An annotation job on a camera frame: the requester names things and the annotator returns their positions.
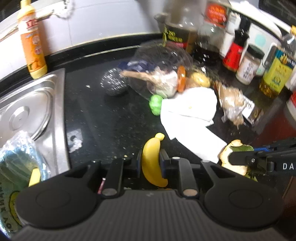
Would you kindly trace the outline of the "yellow cooking oil bottle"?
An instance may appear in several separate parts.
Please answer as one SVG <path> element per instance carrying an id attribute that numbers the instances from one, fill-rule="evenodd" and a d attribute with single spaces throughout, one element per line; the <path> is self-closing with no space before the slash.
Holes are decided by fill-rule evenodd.
<path id="1" fill-rule="evenodd" d="M 295 67 L 295 26 L 283 36 L 281 44 L 272 44 L 263 62 L 264 75 L 259 85 L 264 95 L 277 97 L 290 78 Z"/>

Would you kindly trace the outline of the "orange carrot slice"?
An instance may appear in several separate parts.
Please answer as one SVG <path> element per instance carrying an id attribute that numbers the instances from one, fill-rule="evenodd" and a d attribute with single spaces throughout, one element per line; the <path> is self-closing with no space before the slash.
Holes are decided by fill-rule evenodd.
<path id="1" fill-rule="evenodd" d="M 179 66 L 177 70 L 177 76 L 178 76 L 178 92 L 183 92 L 185 89 L 185 83 L 186 83 L 186 70 L 184 66 Z"/>

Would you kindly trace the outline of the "round sink lid cover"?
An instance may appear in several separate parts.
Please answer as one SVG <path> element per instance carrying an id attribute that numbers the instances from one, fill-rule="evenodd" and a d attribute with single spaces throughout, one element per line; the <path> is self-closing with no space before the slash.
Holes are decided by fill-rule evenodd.
<path id="1" fill-rule="evenodd" d="M 13 103 L 1 114 L 1 145 L 19 131 L 36 140 L 46 128 L 52 112 L 49 92 L 33 91 Z"/>

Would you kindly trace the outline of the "white paper napkin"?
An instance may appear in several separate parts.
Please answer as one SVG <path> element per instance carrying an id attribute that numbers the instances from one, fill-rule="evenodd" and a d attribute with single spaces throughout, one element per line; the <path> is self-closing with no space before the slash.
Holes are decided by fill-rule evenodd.
<path id="1" fill-rule="evenodd" d="M 170 140 L 177 139 L 200 159 L 217 164 L 227 144 L 208 129 L 216 109 L 214 90 L 194 87 L 162 100 L 160 120 Z"/>

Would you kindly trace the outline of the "clear glass bowl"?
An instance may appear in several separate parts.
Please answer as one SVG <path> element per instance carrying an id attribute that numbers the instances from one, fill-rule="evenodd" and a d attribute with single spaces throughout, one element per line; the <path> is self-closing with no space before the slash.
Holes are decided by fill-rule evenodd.
<path id="1" fill-rule="evenodd" d="M 163 44 L 162 40 L 142 43 L 134 56 L 128 62 L 125 70 L 136 72 L 152 72 L 158 66 L 166 73 L 175 71 L 179 66 L 190 69 L 193 58 L 182 48 L 175 44 Z M 152 84 L 140 79 L 128 78 L 129 86 L 142 97 L 149 99 L 153 94 Z"/>

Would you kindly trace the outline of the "stainless steel sink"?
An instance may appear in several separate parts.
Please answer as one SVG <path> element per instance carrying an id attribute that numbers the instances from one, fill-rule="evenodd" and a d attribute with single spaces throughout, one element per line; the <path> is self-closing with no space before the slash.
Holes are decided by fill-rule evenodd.
<path id="1" fill-rule="evenodd" d="M 25 131 L 52 175 L 70 169 L 64 121 L 66 70 L 55 70 L 1 97 L 1 144 Z"/>

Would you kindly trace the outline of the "large soy sauce bottle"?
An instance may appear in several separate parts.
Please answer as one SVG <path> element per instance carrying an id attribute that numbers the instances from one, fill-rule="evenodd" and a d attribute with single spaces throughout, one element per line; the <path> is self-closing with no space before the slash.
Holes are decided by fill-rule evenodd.
<path id="1" fill-rule="evenodd" d="M 195 49 L 201 25 L 203 1 L 166 1 L 154 19 L 163 33 L 164 44 L 175 44 L 189 54 Z"/>

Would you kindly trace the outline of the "white paper scrap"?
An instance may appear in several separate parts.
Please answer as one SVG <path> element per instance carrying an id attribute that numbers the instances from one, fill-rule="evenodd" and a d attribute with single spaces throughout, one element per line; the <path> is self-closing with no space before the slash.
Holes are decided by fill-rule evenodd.
<path id="1" fill-rule="evenodd" d="M 80 149 L 83 144 L 83 137 L 81 129 L 72 130 L 67 132 L 67 145 L 68 145 L 68 152 L 72 153 L 76 150 Z"/>

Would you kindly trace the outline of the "yellow toy banana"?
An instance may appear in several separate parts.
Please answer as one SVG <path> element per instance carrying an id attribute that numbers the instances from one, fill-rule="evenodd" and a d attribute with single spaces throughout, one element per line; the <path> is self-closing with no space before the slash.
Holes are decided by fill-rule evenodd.
<path id="1" fill-rule="evenodd" d="M 141 166 L 142 172 L 152 185 L 164 188 L 168 185 L 168 180 L 162 177 L 161 167 L 159 165 L 159 152 L 161 141 L 165 138 L 163 133 L 157 133 L 150 138 L 142 149 Z"/>

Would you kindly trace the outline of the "orange dish soap bottle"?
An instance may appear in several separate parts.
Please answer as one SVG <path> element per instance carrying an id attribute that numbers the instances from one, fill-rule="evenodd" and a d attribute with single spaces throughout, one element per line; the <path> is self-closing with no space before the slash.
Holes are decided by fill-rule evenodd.
<path id="1" fill-rule="evenodd" d="M 21 1 L 18 12 L 18 31 L 20 32 L 27 68 L 33 79 L 47 73 L 47 65 L 41 44 L 35 8 L 31 1 Z"/>

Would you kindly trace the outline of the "clear plastic bag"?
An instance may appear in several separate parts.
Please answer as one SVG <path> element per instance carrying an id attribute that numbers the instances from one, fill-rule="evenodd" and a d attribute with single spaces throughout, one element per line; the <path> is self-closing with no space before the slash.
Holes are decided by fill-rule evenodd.
<path id="1" fill-rule="evenodd" d="M 220 81 L 215 81 L 220 106 L 224 116 L 222 121 L 231 121 L 236 127 L 243 125 L 243 109 L 246 107 L 244 95 L 241 90 L 232 86 L 225 86 Z"/>

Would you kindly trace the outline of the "white rice cooker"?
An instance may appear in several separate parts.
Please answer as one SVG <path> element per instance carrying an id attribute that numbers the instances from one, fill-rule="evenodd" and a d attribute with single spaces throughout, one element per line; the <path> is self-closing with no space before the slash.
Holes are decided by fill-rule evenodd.
<path id="1" fill-rule="evenodd" d="M 234 31 L 239 28 L 243 16 L 251 20 L 249 38 L 245 44 L 252 44 L 264 52 L 263 60 L 266 59 L 272 45 L 280 45 L 282 34 L 278 26 L 268 15 L 257 9 L 248 1 L 230 1 L 231 9 L 224 32 L 224 39 L 220 48 L 220 58 L 224 58 L 234 40 Z"/>

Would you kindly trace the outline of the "small green toy broccoli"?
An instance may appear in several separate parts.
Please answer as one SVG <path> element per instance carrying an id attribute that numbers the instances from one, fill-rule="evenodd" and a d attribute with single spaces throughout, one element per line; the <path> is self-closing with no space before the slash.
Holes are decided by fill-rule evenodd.
<path id="1" fill-rule="evenodd" d="M 149 107 L 153 115 L 159 116 L 161 114 L 163 98 L 160 95 L 152 95 L 149 100 Z"/>

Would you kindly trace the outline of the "white pepper shaker jar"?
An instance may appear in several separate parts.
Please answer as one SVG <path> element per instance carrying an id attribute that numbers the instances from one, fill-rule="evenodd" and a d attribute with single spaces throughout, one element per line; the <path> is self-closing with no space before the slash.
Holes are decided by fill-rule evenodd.
<path id="1" fill-rule="evenodd" d="M 264 52 L 249 44 L 236 72 L 236 79 L 244 85 L 250 85 L 264 57 Z"/>

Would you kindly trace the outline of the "steel wool ball on counter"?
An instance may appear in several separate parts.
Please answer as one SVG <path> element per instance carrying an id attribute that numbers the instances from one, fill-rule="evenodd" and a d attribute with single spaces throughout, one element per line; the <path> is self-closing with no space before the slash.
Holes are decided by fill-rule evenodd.
<path id="1" fill-rule="evenodd" d="M 126 77 L 121 75 L 121 69 L 112 68 L 104 73 L 101 78 L 100 86 L 108 96 L 123 94 L 128 89 Z"/>

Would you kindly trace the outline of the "dark vinegar bottle yellow cap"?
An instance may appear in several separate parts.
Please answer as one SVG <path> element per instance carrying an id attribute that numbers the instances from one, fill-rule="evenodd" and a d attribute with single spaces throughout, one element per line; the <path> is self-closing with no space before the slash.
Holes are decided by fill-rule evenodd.
<path id="1" fill-rule="evenodd" d="M 207 65 L 219 61 L 230 9 L 229 1 L 206 1 L 195 42 L 194 59 Z"/>

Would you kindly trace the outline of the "small red label sauce bottle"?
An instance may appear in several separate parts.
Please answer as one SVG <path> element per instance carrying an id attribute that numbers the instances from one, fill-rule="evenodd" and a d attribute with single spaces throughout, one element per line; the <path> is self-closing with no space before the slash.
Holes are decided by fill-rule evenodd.
<path id="1" fill-rule="evenodd" d="M 222 61 L 224 67 L 232 72 L 236 72 L 238 70 L 245 43 L 249 38 L 250 25 L 251 20 L 242 16 L 239 28 L 235 30 L 234 40 Z"/>

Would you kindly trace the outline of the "blue bin with plastic liner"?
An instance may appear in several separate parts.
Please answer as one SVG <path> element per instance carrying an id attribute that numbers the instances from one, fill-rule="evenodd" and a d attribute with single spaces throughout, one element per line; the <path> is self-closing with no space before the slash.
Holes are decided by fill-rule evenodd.
<path id="1" fill-rule="evenodd" d="M 46 160 L 28 133 L 19 131 L 1 148 L 1 232 L 12 237 L 22 228 L 16 214 L 18 194 L 29 186 L 32 171 L 37 168 L 40 180 L 51 177 Z"/>

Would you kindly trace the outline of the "yellow toy potato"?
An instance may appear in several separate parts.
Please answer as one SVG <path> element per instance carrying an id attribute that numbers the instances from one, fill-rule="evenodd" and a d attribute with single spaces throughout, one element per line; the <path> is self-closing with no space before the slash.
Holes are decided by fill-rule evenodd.
<path id="1" fill-rule="evenodd" d="M 192 73 L 191 78 L 195 84 L 201 87 L 209 88 L 211 86 L 210 79 L 203 73 L 194 72 Z"/>

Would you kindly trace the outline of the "yellow green sponge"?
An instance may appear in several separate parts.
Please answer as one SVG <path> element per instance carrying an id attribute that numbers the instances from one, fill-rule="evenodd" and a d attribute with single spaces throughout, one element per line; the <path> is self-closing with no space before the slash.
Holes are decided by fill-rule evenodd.
<path id="1" fill-rule="evenodd" d="M 31 173 L 29 187 L 38 184 L 41 181 L 41 173 L 38 168 L 34 168 Z"/>

